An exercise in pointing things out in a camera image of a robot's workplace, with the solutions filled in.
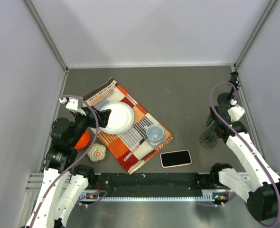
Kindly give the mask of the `grey phone stand wooden base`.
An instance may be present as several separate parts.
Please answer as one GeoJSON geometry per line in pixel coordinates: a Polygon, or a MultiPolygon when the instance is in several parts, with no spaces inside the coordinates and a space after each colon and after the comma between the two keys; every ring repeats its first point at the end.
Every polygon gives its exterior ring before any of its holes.
{"type": "Polygon", "coordinates": [[[212,127],[202,132],[199,141],[205,148],[212,149],[218,145],[218,136],[212,127]]]}

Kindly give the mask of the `pink case smartphone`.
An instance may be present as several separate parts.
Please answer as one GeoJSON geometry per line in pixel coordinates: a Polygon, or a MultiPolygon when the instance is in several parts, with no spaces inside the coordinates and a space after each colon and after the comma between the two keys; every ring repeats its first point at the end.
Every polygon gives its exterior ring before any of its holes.
{"type": "Polygon", "coordinates": [[[164,152],[160,155],[161,166],[163,168],[173,168],[190,165],[192,158],[189,150],[164,152]]]}

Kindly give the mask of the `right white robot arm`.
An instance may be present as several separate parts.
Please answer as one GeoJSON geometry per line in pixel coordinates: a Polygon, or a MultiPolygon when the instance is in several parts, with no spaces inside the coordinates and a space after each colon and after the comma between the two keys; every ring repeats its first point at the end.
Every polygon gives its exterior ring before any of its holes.
{"type": "Polygon", "coordinates": [[[210,183],[223,185],[241,197],[256,221],[280,217],[280,176],[267,164],[255,148],[247,129],[240,122],[244,109],[238,104],[211,106],[205,125],[208,130],[200,142],[210,147],[218,139],[236,155],[248,177],[240,175],[231,165],[216,163],[210,171],[210,183]]]}

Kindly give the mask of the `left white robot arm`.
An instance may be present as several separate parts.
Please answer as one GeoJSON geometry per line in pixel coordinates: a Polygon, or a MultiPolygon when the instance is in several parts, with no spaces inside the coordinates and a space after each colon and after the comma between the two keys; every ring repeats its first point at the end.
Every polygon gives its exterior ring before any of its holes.
{"type": "Polygon", "coordinates": [[[77,165],[75,146],[89,127],[106,127],[111,110],[83,107],[73,113],[74,120],[61,117],[52,123],[51,147],[43,171],[43,181],[27,228],[64,228],[85,188],[95,185],[92,167],[77,165]]]}

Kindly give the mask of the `black round base clamp stand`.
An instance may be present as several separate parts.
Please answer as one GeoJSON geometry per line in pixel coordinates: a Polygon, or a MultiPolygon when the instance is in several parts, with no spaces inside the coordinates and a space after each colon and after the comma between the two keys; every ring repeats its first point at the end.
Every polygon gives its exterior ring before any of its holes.
{"type": "Polygon", "coordinates": [[[236,91],[238,91],[238,86],[239,86],[239,80],[238,80],[238,72],[234,71],[231,73],[231,78],[228,81],[229,83],[233,84],[233,87],[231,88],[231,91],[229,93],[221,93],[218,97],[217,97],[217,102],[219,105],[229,105],[230,101],[234,98],[234,92],[236,89],[236,91]]]}

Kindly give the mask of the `orange bowl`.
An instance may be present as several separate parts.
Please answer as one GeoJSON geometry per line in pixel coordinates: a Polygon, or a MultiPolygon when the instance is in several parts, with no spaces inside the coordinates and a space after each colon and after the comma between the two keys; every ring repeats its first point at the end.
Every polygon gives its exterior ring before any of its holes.
{"type": "Polygon", "coordinates": [[[85,133],[81,136],[78,143],[75,145],[76,150],[80,150],[85,148],[90,141],[90,134],[88,131],[85,131],[85,133]]]}

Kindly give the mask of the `crocheted pastel coaster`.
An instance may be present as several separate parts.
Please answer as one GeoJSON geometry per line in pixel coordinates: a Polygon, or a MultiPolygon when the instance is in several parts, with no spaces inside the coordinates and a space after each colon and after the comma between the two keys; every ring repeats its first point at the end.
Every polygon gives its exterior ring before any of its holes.
{"type": "Polygon", "coordinates": [[[102,161],[106,156],[106,147],[99,143],[95,143],[87,152],[87,156],[92,162],[102,161]]]}

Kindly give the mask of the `orange patterned cloth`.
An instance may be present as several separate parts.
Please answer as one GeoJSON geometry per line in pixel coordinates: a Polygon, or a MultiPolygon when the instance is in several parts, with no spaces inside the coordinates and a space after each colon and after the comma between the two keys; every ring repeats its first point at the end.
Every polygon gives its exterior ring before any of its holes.
{"type": "Polygon", "coordinates": [[[101,109],[111,102],[124,102],[133,109],[135,119],[128,131],[118,135],[104,133],[101,130],[98,133],[100,141],[104,143],[128,174],[133,174],[137,171],[173,139],[172,134],[162,127],[164,136],[159,145],[151,145],[145,140],[127,161],[123,161],[131,149],[145,137],[145,126],[162,125],[113,78],[110,78],[108,82],[91,91],[83,99],[89,105],[95,106],[96,109],[101,109]]]}

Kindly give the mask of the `light blue mug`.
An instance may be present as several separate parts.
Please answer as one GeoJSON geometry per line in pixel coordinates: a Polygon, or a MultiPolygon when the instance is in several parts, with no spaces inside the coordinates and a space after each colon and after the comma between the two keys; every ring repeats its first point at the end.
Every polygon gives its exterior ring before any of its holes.
{"type": "Polygon", "coordinates": [[[161,126],[159,125],[150,125],[150,126],[145,126],[145,139],[148,141],[149,144],[151,145],[159,145],[161,143],[161,140],[164,136],[164,130],[161,126]]]}

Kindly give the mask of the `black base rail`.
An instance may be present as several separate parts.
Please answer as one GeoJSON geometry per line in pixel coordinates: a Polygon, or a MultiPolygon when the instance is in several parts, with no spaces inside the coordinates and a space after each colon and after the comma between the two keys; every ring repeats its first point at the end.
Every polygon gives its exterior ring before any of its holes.
{"type": "Polygon", "coordinates": [[[93,190],[105,190],[107,197],[201,197],[202,190],[215,189],[208,174],[198,173],[102,173],[96,175],[93,190]]]}

